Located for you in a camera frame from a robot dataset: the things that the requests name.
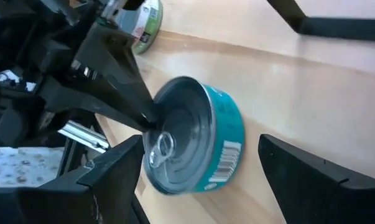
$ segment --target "wooden table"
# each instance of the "wooden table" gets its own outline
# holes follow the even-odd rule
[[[375,43],[300,37],[266,0],[162,0],[164,21],[137,57],[150,92],[191,76],[228,92],[246,128],[243,162],[213,193],[167,197],[144,171],[136,194],[153,224],[285,223],[257,154],[269,133],[375,177]],[[300,0],[317,16],[375,17],[375,0]],[[115,145],[137,131],[99,118]]]

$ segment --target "green can label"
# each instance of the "green can label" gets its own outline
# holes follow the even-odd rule
[[[132,50],[139,54],[147,50],[154,41],[162,20],[162,5],[159,0],[146,0],[141,8],[139,18],[132,35],[136,38]]]
[[[193,192],[221,188],[231,180],[243,154],[244,126],[236,103],[225,92],[205,86],[213,105],[216,136],[208,168]]]

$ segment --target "can rim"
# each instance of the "can rim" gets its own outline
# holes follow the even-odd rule
[[[187,190],[194,189],[194,187],[197,185],[197,183],[199,183],[201,181],[202,175],[205,173],[205,171],[207,170],[207,168],[210,165],[210,161],[211,161],[211,157],[212,157],[211,155],[212,155],[213,148],[215,146],[215,140],[216,140],[215,139],[215,137],[216,137],[216,115],[215,115],[215,110],[214,110],[213,102],[212,102],[211,97],[210,97],[208,91],[206,90],[205,86],[202,83],[200,83],[199,81],[195,80],[192,77],[186,77],[186,76],[173,78],[170,81],[168,81],[157,92],[157,94],[154,97],[154,101],[159,101],[162,97],[164,97],[164,95],[170,90],[170,86],[173,86],[173,85],[175,85],[175,83],[183,82],[183,81],[189,81],[189,82],[195,83],[196,85],[199,85],[201,87],[201,89],[205,93],[206,100],[209,103],[209,106],[210,106],[210,109],[211,109],[211,119],[210,119],[211,124],[212,124],[211,127],[210,127],[211,139],[210,139],[210,142],[208,144],[208,150],[205,153],[205,157],[208,158],[206,160],[206,164],[205,164],[205,166],[201,166],[201,167],[199,167],[199,169],[197,169],[199,178],[197,178],[194,182],[191,183],[191,185],[189,185],[188,187],[186,187],[186,189],[181,190],[180,192],[169,191],[169,189],[166,189],[160,182],[158,182],[156,180],[155,176],[153,175],[154,172],[152,170],[152,167],[149,165],[148,157],[146,156],[146,154],[144,154],[144,157],[143,157],[143,160],[144,160],[143,161],[143,166],[144,166],[144,170],[146,172],[147,178],[150,180],[151,184],[159,192],[161,192],[163,194],[166,194],[166,195],[177,195],[177,194],[180,194],[180,193],[184,193]]]

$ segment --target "barcode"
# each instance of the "barcode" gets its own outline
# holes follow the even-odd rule
[[[222,154],[216,171],[208,179],[209,182],[226,182],[237,167],[241,153],[241,144],[238,142],[223,142]]]

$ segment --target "tin can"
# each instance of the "tin can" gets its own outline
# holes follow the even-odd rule
[[[143,134],[143,166],[166,195],[216,190],[231,180],[244,144],[242,117],[231,97],[178,77],[154,97],[158,127]]]
[[[121,30],[135,37],[133,53],[141,54],[157,37],[162,22],[162,3],[146,0],[136,11],[121,10],[116,21]]]

